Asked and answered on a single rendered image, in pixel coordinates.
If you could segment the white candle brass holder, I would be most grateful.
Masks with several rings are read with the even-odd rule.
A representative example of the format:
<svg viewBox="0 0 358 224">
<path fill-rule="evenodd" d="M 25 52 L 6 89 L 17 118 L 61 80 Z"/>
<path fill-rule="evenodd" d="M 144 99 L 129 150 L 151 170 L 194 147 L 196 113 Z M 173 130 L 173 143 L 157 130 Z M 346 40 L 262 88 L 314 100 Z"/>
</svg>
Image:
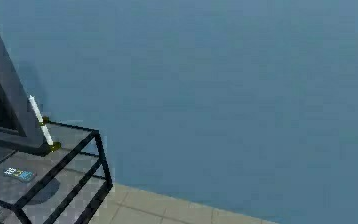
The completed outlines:
<svg viewBox="0 0 358 224">
<path fill-rule="evenodd" d="M 38 123 L 39 123 L 40 128 L 42 130 L 42 133 L 43 133 L 43 135 L 44 135 L 44 137 L 46 139 L 46 142 L 47 142 L 48 146 L 50 147 L 50 151 L 54 152 L 54 151 L 60 149 L 61 148 L 61 143 L 60 142 L 55 142 L 52 139 L 52 136 L 51 136 L 51 134 L 49 132 L 49 129 L 46 126 L 48 120 L 42 116 L 42 114 L 40 112 L 40 109 L 39 109 L 39 107 L 38 107 L 38 105 L 36 103 L 35 97 L 30 95 L 29 96 L 29 102 L 30 102 L 31 107 L 32 107 L 32 109 L 33 109 L 33 111 L 35 113 L 35 116 L 36 116 L 37 120 L 38 120 Z"/>
</svg>

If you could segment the black television set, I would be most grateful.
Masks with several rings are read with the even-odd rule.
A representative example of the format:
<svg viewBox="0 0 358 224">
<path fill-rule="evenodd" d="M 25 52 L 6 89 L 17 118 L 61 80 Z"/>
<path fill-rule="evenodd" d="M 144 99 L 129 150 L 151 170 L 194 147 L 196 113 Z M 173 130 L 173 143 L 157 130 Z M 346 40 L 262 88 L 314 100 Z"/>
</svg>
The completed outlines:
<svg viewBox="0 0 358 224">
<path fill-rule="evenodd" d="M 45 156 L 50 146 L 0 36 L 0 162 L 17 151 Z"/>
</svg>

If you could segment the black frame glass table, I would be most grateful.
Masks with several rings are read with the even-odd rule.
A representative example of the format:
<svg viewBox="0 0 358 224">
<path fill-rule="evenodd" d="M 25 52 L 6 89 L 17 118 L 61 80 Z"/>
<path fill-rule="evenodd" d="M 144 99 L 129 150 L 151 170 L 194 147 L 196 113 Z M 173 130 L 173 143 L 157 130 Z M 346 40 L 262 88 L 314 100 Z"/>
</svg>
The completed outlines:
<svg viewBox="0 0 358 224">
<path fill-rule="evenodd" d="M 0 162 L 0 224 L 88 224 L 112 188 L 99 132 L 47 124 L 61 148 L 44 156 L 14 152 Z M 31 171 L 21 182 L 7 168 Z"/>
</svg>

